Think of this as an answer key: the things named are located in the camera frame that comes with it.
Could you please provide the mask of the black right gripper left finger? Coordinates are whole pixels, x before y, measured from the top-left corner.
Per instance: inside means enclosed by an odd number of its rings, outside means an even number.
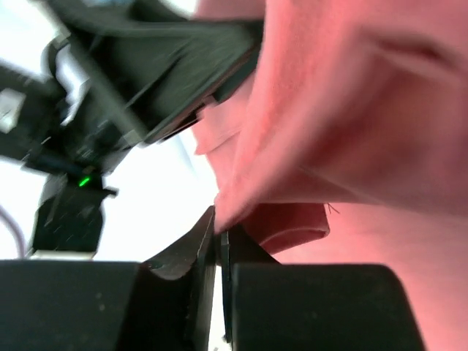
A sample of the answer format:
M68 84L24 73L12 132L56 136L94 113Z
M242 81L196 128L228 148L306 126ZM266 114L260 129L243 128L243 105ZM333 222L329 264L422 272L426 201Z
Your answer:
M156 276L156 345L207 350L216 273L214 207L185 235L146 260Z

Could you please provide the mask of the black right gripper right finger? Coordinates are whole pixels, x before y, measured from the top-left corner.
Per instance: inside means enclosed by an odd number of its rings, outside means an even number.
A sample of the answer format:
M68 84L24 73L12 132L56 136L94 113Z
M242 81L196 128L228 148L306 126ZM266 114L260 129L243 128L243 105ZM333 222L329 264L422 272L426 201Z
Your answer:
M236 263L279 263L240 225L219 234L219 266L222 269L224 338L233 340L233 268Z

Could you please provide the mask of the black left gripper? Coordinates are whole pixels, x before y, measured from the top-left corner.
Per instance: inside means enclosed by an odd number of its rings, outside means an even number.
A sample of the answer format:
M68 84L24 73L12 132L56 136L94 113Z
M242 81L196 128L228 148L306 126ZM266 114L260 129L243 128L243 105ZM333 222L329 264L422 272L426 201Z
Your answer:
M56 1L54 12L69 37L46 46L47 80L21 84L21 159L77 180L113 172L137 144L168 139L205 104L228 99L263 38L261 20L190 20L160 1ZM75 108L57 76L64 49L88 75Z

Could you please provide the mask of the red t shirt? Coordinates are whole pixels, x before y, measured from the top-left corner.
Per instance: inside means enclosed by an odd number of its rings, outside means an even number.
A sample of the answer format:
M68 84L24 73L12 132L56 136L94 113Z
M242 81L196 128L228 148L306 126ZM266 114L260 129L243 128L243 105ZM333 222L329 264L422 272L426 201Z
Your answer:
M261 18L254 74L193 131L218 231L285 263L382 260L430 350L467 348L467 3L202 1Z

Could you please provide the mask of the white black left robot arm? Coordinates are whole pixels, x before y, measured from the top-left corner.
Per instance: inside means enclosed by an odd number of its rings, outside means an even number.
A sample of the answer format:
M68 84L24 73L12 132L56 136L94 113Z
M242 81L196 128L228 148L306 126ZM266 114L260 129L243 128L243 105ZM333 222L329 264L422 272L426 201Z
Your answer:
M48 174L31 242L33 252L93 254L113 190L103 177L140 144L167 140L197 122L212 102L229 99L257 65L259 18L190 20L162 1L41 1L59 38L86 73L74 118L41 156Z

